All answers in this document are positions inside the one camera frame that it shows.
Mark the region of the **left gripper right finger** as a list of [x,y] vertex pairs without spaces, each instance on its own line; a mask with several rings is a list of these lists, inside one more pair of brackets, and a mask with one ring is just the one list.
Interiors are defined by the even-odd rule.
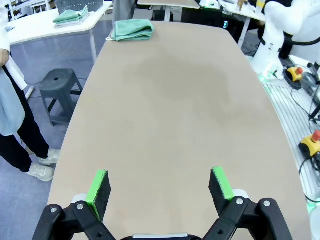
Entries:
[[222,167],[211,169],[208,188],[218,219],[204,240],[230,240],[237,229],[247,229],[254,240],[293,238],[278,203],[272,198],[255,203],[235,195]]

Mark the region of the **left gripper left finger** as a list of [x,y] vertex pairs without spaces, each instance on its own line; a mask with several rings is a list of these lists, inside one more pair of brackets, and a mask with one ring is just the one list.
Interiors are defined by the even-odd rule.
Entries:
[[71,240],[84,233],[89,240],[114,240],[103,223],[110,194],[108,171],[98,170],[84,200],[66,208],[50,204],[43,209],[33,239]]

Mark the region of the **person left hand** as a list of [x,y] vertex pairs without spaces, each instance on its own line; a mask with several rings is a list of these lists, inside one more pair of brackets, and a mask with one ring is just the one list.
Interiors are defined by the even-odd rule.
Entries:
[[4,65],[7,64],[11,53],[6,49],[0,49],[0,67],[2,68]]

